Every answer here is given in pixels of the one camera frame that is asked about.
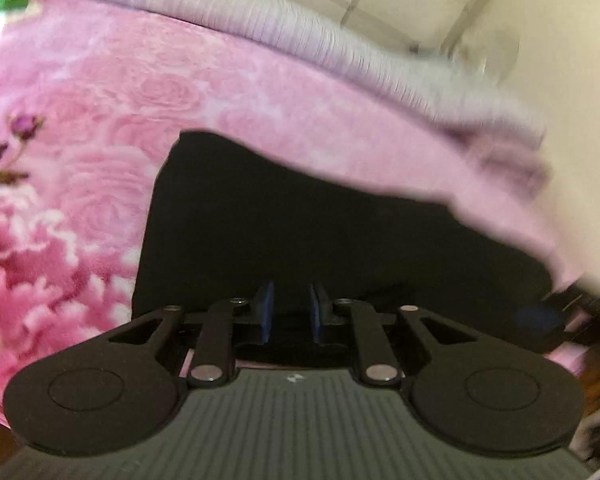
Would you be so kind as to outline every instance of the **black cloth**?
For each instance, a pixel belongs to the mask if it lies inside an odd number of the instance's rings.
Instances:
[[[418,304],[534,349],[518,314],[552,287],[541,263],[443,205],[349,189],[213,133],[181,133],[155,183],[133,316],[168,304],[205,310],[270,279],[274,331],[308,329],[317,280],[331,298],[387,312]]]

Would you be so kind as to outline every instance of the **pink floral bedsheet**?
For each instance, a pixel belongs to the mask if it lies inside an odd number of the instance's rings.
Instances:
[[[181,128],[210,128],[351,186],[446,202],[576,277],[531,205],[443,132],[298,60],[95,0],[43,0],[0,38],[0,422],[17,370],[130,316],[154,178]],[[6,117],[41,114],[24,142]]]

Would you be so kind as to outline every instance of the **purple rosebud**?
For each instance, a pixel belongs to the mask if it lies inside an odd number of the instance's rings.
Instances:
[[[42,126],[42,118],[33,114],[18,114],[9,122],[11,133],[20,140],[29,140]]]

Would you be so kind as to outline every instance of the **metal pin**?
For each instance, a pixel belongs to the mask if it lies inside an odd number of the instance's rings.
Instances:
[[[391,381],[398,376],[398,370],[391,365],[371,365],[365,374],[374,381]]]
[[[222,377],[222,370],[216,365],[199,365],[191,371],[191,377],[210,383]]]

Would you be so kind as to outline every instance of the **beige wall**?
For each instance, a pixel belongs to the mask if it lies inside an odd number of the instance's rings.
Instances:
[[[540,201],[600,282],[600,0],[491,0],[473,30],[496,28],[520,36],[504,85],[548,120]]]

